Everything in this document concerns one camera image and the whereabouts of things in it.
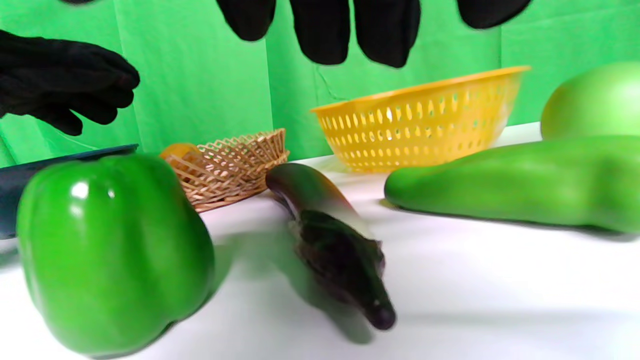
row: bell pepper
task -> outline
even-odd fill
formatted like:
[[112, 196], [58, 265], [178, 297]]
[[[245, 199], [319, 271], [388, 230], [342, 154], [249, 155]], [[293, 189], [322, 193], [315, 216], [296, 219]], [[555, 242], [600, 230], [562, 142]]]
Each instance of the bell pepper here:
[[26, 186], [17, 226], [31, 299], [74, 352], [135, 352], [213, 293], [211, 238], [160, 157], [51, 166]]

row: yellow plastic basket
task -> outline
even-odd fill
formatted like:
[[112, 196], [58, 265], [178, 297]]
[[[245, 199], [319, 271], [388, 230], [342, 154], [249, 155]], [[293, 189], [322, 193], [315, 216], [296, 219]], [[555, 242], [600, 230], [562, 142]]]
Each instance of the yellow plastic basket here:
[[493, 145], [531, 67], [511, 67], [312, 109], [355, 172], [446, 163]]

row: dark blue bowl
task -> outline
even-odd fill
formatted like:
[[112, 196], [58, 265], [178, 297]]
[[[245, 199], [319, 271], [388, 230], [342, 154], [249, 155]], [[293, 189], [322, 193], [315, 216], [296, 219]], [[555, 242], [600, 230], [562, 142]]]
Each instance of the dark blue bowl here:
[[38, 171], [50, 165], [66, 161], [91, 161], [109, 155], [132, 154], [136, 152], [137, 148], [138, 144], [134, 143], [0, 168], [0, 240], [15, 237], [15, 219], [22, 191]]

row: white surface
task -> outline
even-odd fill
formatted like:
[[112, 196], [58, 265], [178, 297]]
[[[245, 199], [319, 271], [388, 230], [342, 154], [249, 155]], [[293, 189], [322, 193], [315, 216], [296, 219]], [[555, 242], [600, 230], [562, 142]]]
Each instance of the white surface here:
[[[538, 139], [528, 124], [499, 144]], [[396, 327], [374, 332], [318, 295], [265, 193], [203, 215], [226, 279], [195, 316], [124, 359], [640, 359], [640, 242], [393, 211], [380, 204], [384, 176], [343, 174], [333, 157], [306, 162], [382, 240]], [[22, 276], [0, 271], [0, 358], [82, 359], [49, 334]]]

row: glove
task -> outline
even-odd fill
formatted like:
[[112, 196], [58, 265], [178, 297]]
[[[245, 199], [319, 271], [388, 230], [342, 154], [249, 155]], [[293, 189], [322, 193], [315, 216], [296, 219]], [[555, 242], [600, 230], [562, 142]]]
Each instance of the glove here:
[[82, 121], [112, 123], [133, 102], [138, 71], [97, 45], [0, 31], [0, 117], [31, 115], [72, 136]]
[[[81, 4], [94, 0], [62, 0]], [[489, 29], [522, 13], [531, 0], [457, 0], [462, 20]], [[227, 24], [245, 41], [262, 39], [275, 14], [276, 0], [217, 0]], [[347, 58], [351, 21], [349, 0], [290, 0], [302, 53], [322, 65]], [[353, 0], [356, 37], [370, 60], [406, 65], [420, 24], [420, 0]]]
[[465, 24], [474, 29], [490, 29], [520, 15], [531, 0], [458, 0]]

